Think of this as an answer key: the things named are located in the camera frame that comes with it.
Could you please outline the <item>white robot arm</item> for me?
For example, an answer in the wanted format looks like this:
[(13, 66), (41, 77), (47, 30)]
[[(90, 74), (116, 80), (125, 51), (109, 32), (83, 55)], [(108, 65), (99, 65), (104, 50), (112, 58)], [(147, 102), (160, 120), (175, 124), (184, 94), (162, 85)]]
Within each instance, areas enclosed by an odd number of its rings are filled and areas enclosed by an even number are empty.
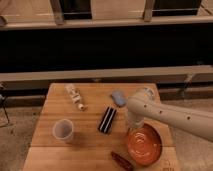
[(126, 119), (139, 128), (145, 118), (157, 120), (213, 142), (213, 113), (157, 102), (148, 88), (134, 92), (126, 103)]

